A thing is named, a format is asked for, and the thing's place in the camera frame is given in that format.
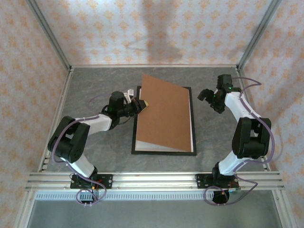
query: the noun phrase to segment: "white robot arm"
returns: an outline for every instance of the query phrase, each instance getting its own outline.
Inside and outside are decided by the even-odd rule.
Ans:
[[[55,155],[67,162],[82,176],[91,179],[93,173],[97,173],[97,169],[83,154],[87,137],[96,132],[115,128],[119,124],[120,117],[135,116],[147,106],[148,104],[144,100],[133,98],[133,90],[131,89],[127,93],[113,92],[109,99],[109,105],[106,105],[99,115],[78,119],[70,116],[63,117],[48,143],[48,149],[53,151],[60,134],[69,124],[83,119],[67,129],[58,143]]]
[[[270,135],[268,130],[255,118],[260,120],[270,128],[271,122],[268,118],[261,118],[241,95],[241,89],[233,87],[231,75],[219,75],[217,90],[213,92],[209,89],[201,91],[198,99],[206,100],[210,106],[218,113],[222,113],[227,106],[233,113],[237,128],[232,139],[232,151],[222,161],[218,162],[212,169],[212,174],[197,174],[196,179],[203,184],[199,186],[217,186],[222,189],[229,189],[238,186],[234,174],[246,164],[246,160],[258,159],[268,152]]]

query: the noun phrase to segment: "gray floor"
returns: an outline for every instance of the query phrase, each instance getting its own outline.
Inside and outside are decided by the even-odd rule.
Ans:
[[[211,171],[216,162],[231,151],[231,141],[237,125],[228,108],[216,113],[207,102],[197,99],[201,90],[214,90],[217,76],[231,74],[234,68],[76,68],[72,75],[63,116],[87,117],[100,112],[108,104],[113,91],[136,90],[143,74],[192,88],[197,156],[131,155],[133,119],[111,131],[91,135],[85,155],[98,171]],[[90,108],[88,101],[96,96]],[[262,171],[261,165],[246,165],[242,171]],[[68,171],[64,165],[50,164],[47,171]]]
[[[230,200],[240,196],[235,192]],[[35,201],[28,228],[280,228],[271,191],[253,191],[230,206],[194,201]]]

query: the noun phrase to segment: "book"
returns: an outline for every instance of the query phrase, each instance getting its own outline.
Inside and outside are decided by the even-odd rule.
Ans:
[[[137,98],[149,105],[135,118],[132,154],[196,155],[191,88],[142,79]]]

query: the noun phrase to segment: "patterned wallpaper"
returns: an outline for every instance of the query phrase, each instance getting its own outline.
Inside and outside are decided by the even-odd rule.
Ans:
[[[263,85],[249,89],[255,109],[273,123],[274,162],[299,227],[304,226],[304,2],[283,1],[244,68]]]
[[[37,171],[66,70],[24,0],[0,4],[0,227]]]
[[[271,0],[37,0],[72,65],[236,64]]]

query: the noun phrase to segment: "purple cable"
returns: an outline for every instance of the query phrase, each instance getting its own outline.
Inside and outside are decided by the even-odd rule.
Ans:
[[[268,127],[268,125],[267,125],[263,120],[261,120],[257,115],[255,115],[254,113],[251,112],[250,108],[245,104],[245,102],[244,102],[244,100],[243,100],[243,98],[242,98],[242,94],[244,93],[244,91],[245,91],[246,89],[248,89],[249,87],[252,87],[252,86],[257,86],[257,85],[260,86],[260,85],[262,85],[262,83],[260,83],[260,82],[258,82],[258,81],[256,81],[256,80],[254,80],[254,79],[248,78],[248,77],[234,77],[234,78],[232,78],[232,79],[247,79],[247,80],[250,80],[250,81],[253,81],[253,82],[256,83],[256,84],[248,85],[248,86],[246,86],[245,88],[243,88],[242,91],[241,91],[240,94],[239,94],[239,98],[240,98],[240,101],[241,101],[242,105],[244,106],[244,108],[245,108],[245,109],[246,109],[254,118],[256,118],[256,119],[257,119],[257,120],[266,128],[266,130],[268,131],[268,133],[269,133],[269,135],[270,135],[270,139],[271,139],[271,152],[270,152],[269,158],[268,158],[267,160],[265,160],[265,161],[254,161],[254,160],[248,159],[248,160],[243,161],[243,163],[252,162],[252,163],[267,164],[267,163],[269,163],[269,162],[272,160],[272,158],[273,158],[273,156],[274,156],[274,153],[275,153],[275,138],[274,138],[274,135],[272,134],[272,132],[271,132],[270,128]],[[253,186],[251,189],[249,189],[248,192],[246,192],[244,195],[242,195],[240,198],[238,198],[236,201],[234,201],[234,202],[232,202],[232,203],[223,203],[223,204],[211,203],[211,202],[209,202],[209,201],[207,200],[206,194],[207,194],[207,191],[208,191],[209,189],[219,189],[220,191],[222,191],[222,192],[225,194],[225,196],[226,196],[226,198],[227,198],[227,195],[226,195],[225,191],[224,191],[222,188],[217,187],[217,186],[209,186],[208,188],[205,189],[204,194],[203,194],[204,201],[205,201],[207,204],[212,205],[212,206],[226,206],[226,205],[235,204],[235,203],[239,202],[241,199],[243,199],[246,195],[248,195],[248,194],[249,194],[249,193],[258,185],[258,183],[255,182],[255,181],[252,181],[252,180],[251,180],[251,181],[250,181],[250,180],[245,180],[245,179],[240,178],[239,176],[237,176],[236,172],[237,172],[237,170],[239,169],[239,167],[243,165],[243,163],[240,163],[240,164],[239,164],[238,166],[236,166],[236,168],[233,170],[234,176],[235,176],[238,180],[242,180],[242,181],[245,181],[245,182],[248,182],[248,183],[252,183],[252,184],[254,184],[254,186]]]
[[[104,96],[104,95],[105,95],[105,94],[100,94],[100,95],[97,95],[97,96],[91,98],[91,99],[89,100],[89,102],[87,103],[87,108],[88,108],[88,110],[90,110],[91,112],[93,112],[93,113],[95,113],[96,115],[98,115],[98,112],[96,112],[96,111],[94,111],[94,110],[92,110],[92,109],[90,108],[90,103],[91,103],[94,99],[96,99],[96,98],[98,98],[98,97],[100,97],[100,96]]]
[[[94,199],[97,199],[97,200],[94,201],[93,203],[90,203],[90,205],[92,206],[92,205],[94,205],[94,204],[100,202],[100,201],[105,197],[105,195],[106,195],[106,187],[105,187],[102,183],[99,183],[99,182],[97,182],[97,181],[91,180],[91,179],[89,179],[89,178],[83,176],[82,174],[80,174],[79,172],[77,172],[77,171],[76,171],[68,162],[66,162],[66,161],[57,161],[57,160],[55,160],[55,151],[56,151],[56,149],[57,149],[57,147],[58,147],[58,144],[59,144],[60,140],[62,139],[63,135],[65,134],[65,132],[66,132],[72,125],[74,125],[74,124],[76,124],[76,123],[78,123],[78,122],[81,122],[81,121],[85,121],[85,120],[95,120],[95,119],[98,119],[98,118],[99,118],[99,116],[96,115],[96,116],[92,116],[92,117],[88,117],[88,118],[78,119],[78,120],[75,120],[75,121],[69,123],[69,124],[63,129],[63,131],[60,133],[58,139],[57,139],[56,142],[55,142],[55,145],[54,145],[54,147],[53,147],[52,154],[51,154],[51,158],[52,158],[52,161],[53,161],[54,163],[63,163],[63,162],[64,162],[64,163],[65,163],[65,164],[66,164],[66,165],[67,165],[75,174],[77,174],[79,177],[81,177],[82,179],[84,179],[84,180],[86,180],[86,181],[88,181],[88,182],[91,182],[91,183],[94,183],[94,184],[98,184],[99,186],[101,186],[101,187],[104,189],[104,193],[103,193],[103,195],[102,195],[99,199],[97,199],[97,196],[95,196],[89,189],[81,189],[81,190],[76,194],[76,201],[77,201],[77,203],[79,203],[79,204],[81,204],[81,205],[85,205],[85,206],[86,206],[86,203],[82,203],[82,202],[78,199],[78,196],[79,196],[79,194],[80,194],[82,191],[88,191],[88,192],[90,192],[91,195],[94,197]]]

